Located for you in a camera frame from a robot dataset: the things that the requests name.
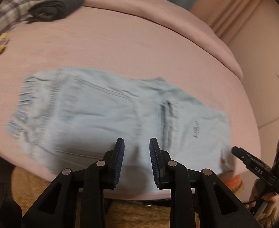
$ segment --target pink blanket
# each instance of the pink blanket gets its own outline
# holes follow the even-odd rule
[[[260,156],[257,125],[239,80],[241,69],[205,23],[165,0],[86,2],[99,8],[82,7],[50,23],[20,23],[11,31],[8,48],[0,56],[0,156],[49,181],[55,177],[22,151],[6,124],[27,75],[74,66],[127,78],[160,76],[207,106],[224,110],[232,146]],[[242,162],[236,160],[233,174],[244,171]],[[105,196],[148,200],[167,198],[169,192],[139,196],[106,192]]]

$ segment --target orange fabric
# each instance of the orange fabric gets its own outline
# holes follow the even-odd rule
[[[227,181],[224,181],[225,185],[231,190],[236,190],[242,185],[242,179],[240,175],[234,176]]]

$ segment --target jeans pocket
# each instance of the jeans pocket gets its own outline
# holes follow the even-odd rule
[[[117,138],[126,148],[139,135],[137,106],[131,97],[70,76],[52,121],[54,150],[70,161],[91,162],[112,150]]]
[[[163,150],[168,151],[171,156],[176,154],[177,139],[179,135],[179,111],[180,102],[166,100],[161,105],[162,110],[162,130],[163,130]]]

